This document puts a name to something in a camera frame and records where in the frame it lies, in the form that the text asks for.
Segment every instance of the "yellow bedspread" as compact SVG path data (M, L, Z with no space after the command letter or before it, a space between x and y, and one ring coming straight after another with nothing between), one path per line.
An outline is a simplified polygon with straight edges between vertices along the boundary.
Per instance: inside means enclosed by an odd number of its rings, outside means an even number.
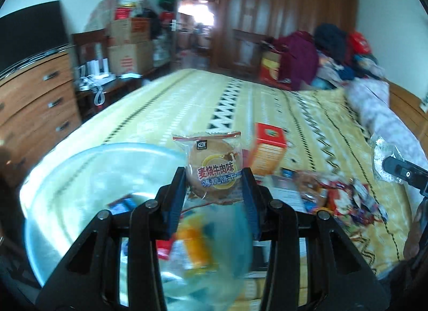
M100 144L142 142L178 149L173 134L238 130L243 148L249 149L254 123L265 123L286 132L289 147L281 166L356 176L369 184L389 221L368 227L354 243L373 271L380 273L403 259L410 207L402 186L374 179L370 147L352 116L341 89L286 92L181 70L132 92L73 132L32 171L21 203L26 212L35 189L55 166Z

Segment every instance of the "doorway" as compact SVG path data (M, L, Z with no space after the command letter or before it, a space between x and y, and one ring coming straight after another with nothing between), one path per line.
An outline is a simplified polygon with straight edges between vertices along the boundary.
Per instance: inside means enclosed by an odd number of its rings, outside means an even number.
M177 0L173 70L209 70L219 0Z

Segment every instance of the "wooden dresser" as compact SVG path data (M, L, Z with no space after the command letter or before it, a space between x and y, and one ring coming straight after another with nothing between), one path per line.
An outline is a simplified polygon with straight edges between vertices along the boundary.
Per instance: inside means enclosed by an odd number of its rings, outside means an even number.
M80 125L66 51L0 80L0 172L9 186Z

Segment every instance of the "television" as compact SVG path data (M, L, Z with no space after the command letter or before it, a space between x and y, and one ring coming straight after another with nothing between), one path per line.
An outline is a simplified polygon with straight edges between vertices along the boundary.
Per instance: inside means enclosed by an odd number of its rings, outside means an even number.
M0 78L67 44L59 0L0 17Z

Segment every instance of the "drawer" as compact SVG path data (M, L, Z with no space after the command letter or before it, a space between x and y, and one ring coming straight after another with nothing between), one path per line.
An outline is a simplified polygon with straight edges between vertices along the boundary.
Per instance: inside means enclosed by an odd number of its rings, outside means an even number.
M43 126L51 122L60 124L67 117L77 114L72 85L72 82L68 82L49 91L0 126L0 144L7 149L17 149L27 138L35 133L40 134Z
M38 97L71 81L68 55L31 68L0 88L0 126Z
M59 142L81 125L78 114L69 116L60 125L51 123L45 127L44 138L27 145L26 151L10 151L11 158L1 167L5 181L11 187L19 185L31 169Z

